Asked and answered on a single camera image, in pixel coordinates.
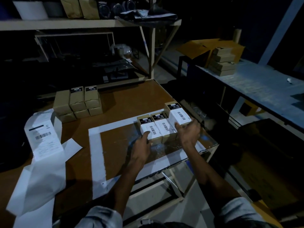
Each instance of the white shelf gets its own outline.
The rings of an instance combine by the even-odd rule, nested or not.
[[[180,25],[181,19],[172,25]],[[46,30],[46,29],[81,29],[81,28],[113,28],[138,26],[119,20],[85,20],[85,19],[48,19],[41,21],[23,21],[21,19],[0,21],[0,31],[14,30]]]

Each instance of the cardboard box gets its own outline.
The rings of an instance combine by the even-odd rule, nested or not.
[[[220,71],[220,70],[216,69],[215,67],[213,67],[212,65],[209,65],[208,69],[211,70],[212,72],[214,72],[215,74],[217,74],[218,76],[232,75],[235,72],[235,70],[223,70],[223,71]]]
[[[78,0],[60,0],[68,18],[82,18],[82,11]]]
[[[100,19],[97,2],[95,0],[79,0],[79,4],[85,19]]]
[[[102,114],[102,107],[96,107],[96,108],[93,108],[93,109],[89,109],[89,112],[90,112],[91,116]]]
[[[232,50],[232,48],[230,48],[230,47],[216,47],[213,50],[213,54],[215,54],[215,55],[230,54],[231,50]]]
[[[74,112],[87,109],[85,105],[85,92],[83,90],[83,86],[71,89],[70,107]]]
[[[240,113],[245,116],[257,115],[257,114],[261,114],[264,112],[265,112],[265,110],[256,106],[255,104],[251,103],[248,100],[245,100],[245,102],[243,103],[243,105],[240,108]]]
[[[212,55],[212,59],[217,62],[232,62],[235,58],[234,54],[220,54],[220,55]]]
[[[36,161],[64,152],[61,145],[62,123],[54,109],[34,113],[27,120],[24,131]]]
[[[59,116],[59,119],[62,123],[66,123],[66,122],[72,122],[72,121],[76,121],[76,117],[74,115],[74,113],[70,113],[70,114],[66,114],[66,115],[62,115]]]
[[[101,107],[97,86],[85,87],[85,104],[88,109]]]
[[[177,131],[174,126],[172,126],[165,113],[158,112],[151,114],[151,119],[155,123],[156,127],[159,129],[160,133],[163,136],[162,143],[173,141],[176,139]]]
[[[173,126],[175,122],[178,122],[180,125],[186,125],[191,122],[191,118],[184,109],[180,107],[177,101],[165,103],[164,110],[169,123]]]
[[[212,52],[217,47],[232,48],[231,54],[235,55],[235,63],[238,63],[245,48],[234,41],[220,41],[219,38],[215,38],[189,41],[176,50],[192,59],[195,65],[207,68]]]
[[[69,103],[70,103],[70,91],[69,90],[58,91],[55,95],[53,109],[59,116],[73,113]]]
[[[236,66],[234,62],[217,62],[215,60],[211,60],[210,65],[219,71],[234,70]]]
[[[161,144],[163,140],[162,134],[160,133],[155,123],[152,121],[150,115],[146,114],[137,117],[137,123],[140,127],[141,134],[145,133],[146,131],[150,131],[148,140],[151,141],[153,145]]]
[[[74,115],[76,116],[77,119],[87,118],[90,116],[89,111],[87,109],[78,111],[78,112],[74,112]]]

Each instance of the wooden table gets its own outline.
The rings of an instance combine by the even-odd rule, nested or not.
[[[156,111],[164,107],[164,103],[173,101],[173,98],[154,80],[148,80],[140,84],[126,87],[114,88],[100,92],[101,103],[104,113],[101,115],[83,118],[74,122],[63,124],[61,142],[73,138],[83,148],[66,162],[66,188],[55,197],[54,217],[81,206],[92,200],[92,172],[89,133],[90,128],[117,122],[137,115]],[[203,137],[200,142],[208,147],[210,154],[213,154],[218,144],[203,130]],[[110,153],[106,159],[117,158],[115,168],[109,172],[110,177],[120,174],[127,155],[125,152],[115,151],[111,157]],[[0,223],[2,227],[12,227],[15,217],[6,211],[6,205],[18,181],[24,166],[31,163],[31,158],[26,163],[10,171],[0,173],[1,194],[0,194]]]

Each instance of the metal table surface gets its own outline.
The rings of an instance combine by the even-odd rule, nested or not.
[[[304,132],[304,81],[246,60],[240,61],[234,75],[228,76],[218,76],[208,69],[197,67],[235,89],[257,106]]]

